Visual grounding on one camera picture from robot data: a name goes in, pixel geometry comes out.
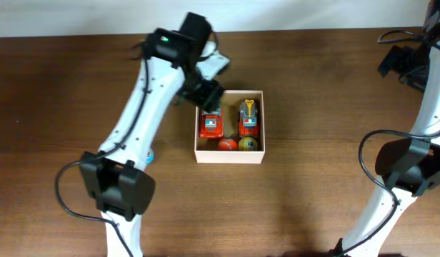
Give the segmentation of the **red toy fire truck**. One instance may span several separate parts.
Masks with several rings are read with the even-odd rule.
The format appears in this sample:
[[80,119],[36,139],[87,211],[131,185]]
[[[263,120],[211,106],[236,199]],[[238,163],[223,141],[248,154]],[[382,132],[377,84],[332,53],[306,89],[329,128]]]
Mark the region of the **red toy fire truck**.
[[211,113],[202,111],[199,122],[199,137],[204,139],[222,138],[224,136],[223,117],[221,109]]

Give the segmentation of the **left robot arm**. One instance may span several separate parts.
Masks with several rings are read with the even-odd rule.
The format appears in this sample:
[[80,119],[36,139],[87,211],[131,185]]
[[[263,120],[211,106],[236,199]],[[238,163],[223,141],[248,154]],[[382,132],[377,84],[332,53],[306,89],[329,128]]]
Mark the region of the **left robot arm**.
[[138,44],[140,70],[119,121],[97,153],[79,166],[87,193],[106,224],[108,256],[142,256],[141,217],[156,182],[144,170],[161,120],[173,98],[214,111],[224,89],[215,76],[229,65],[207,19],[189,12],[175,31],[157,28]]

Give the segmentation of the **red toy truck yellow ladder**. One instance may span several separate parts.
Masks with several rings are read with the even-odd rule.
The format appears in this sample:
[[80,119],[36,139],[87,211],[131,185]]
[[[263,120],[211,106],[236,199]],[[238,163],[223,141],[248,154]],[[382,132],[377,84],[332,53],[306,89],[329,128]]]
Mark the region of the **red toy truck yellow ladder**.
[[239,137],[259,137],[259,107],[253,99],[245,99],[240,105]]

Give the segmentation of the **white cardboard box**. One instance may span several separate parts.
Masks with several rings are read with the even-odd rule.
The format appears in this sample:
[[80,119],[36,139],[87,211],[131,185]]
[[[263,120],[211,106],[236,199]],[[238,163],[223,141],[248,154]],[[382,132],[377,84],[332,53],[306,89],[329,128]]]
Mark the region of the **white cardboard box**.
[[199,137],[201,109],[196,107],[194,125],[194,154],[198,163],[260,164],[266,153],[264,92],[253,90],[226,90],[221,98],[224,117],[224,136],[239,141],[239,107],[246,99],[258,104],[258,151],[218,151],[219,139]]

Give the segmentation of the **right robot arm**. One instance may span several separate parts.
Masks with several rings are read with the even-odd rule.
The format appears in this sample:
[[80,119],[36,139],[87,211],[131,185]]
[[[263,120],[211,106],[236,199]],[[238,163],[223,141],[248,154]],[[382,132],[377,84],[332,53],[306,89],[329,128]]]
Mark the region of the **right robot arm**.
[[374,192],[357,225],[339,239],[330,256],[380,256],[403,212],[440,185],[440,0],[429,2],[421,34],[400,33],[400,39],[387,39],[385,34],[378,38],[378,43],[392,45],[378,71],[382,76],[394,71],[401,83],[422,92],[419,114],[408,133],[382,129],[362,138],[358,158],[365,168],[362,149],[369,138],[398,136],[381,147],[375,172],[364,172],[375,184]]

